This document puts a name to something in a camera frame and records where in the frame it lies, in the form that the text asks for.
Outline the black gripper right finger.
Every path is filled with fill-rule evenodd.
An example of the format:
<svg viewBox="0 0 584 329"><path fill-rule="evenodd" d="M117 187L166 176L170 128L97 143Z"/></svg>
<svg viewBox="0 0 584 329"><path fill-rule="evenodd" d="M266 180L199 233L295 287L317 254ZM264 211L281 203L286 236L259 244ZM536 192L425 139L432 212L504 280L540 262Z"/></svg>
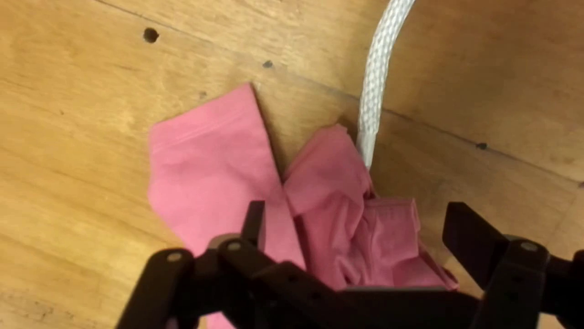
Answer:
<svg viewBox="0 0 584 329"><path fill-rule="evenodd" d="M447 205L441 242L483 291L471 329L536 329L540 315L584 329L584 251L553 256L502 234L465 203Z"/></svg>

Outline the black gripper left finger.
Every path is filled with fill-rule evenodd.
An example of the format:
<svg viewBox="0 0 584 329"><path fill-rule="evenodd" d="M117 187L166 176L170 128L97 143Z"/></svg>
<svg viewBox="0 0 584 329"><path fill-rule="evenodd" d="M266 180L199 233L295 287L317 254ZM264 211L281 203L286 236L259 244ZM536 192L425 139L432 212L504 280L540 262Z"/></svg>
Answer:
<svg viewBox="0 0 584 329"><path fill-rule="evenodd" d="M339 328L332 289L259 249L263 222L264 203L252 201L241 233L202 254L151 254L115 329L197 329L208 315L224 315L239 329Z"/></svg>

